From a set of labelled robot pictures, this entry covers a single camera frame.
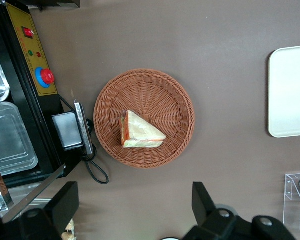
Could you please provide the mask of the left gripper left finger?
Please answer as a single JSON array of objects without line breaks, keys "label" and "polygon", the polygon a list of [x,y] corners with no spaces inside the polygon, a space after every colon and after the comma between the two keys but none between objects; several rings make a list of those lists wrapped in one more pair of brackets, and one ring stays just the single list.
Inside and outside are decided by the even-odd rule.
[{"label": "left gripper left finger", "polygon": [[67,182],[44,208],[30,209],[9,222],[0,217],[0,240],[60,240],[79,205],[78,183]]}]

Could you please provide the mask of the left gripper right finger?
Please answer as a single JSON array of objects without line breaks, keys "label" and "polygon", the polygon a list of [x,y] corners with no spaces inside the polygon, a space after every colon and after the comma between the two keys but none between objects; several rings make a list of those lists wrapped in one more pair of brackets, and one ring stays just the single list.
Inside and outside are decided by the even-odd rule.
[{"label": "left gripper right finger", "polygon": [[216,207],[202,182],[192,184],[192,211],[197,225],[184,240],[294,240],[274,217],[257,215],[248,222],[231,210]]}]

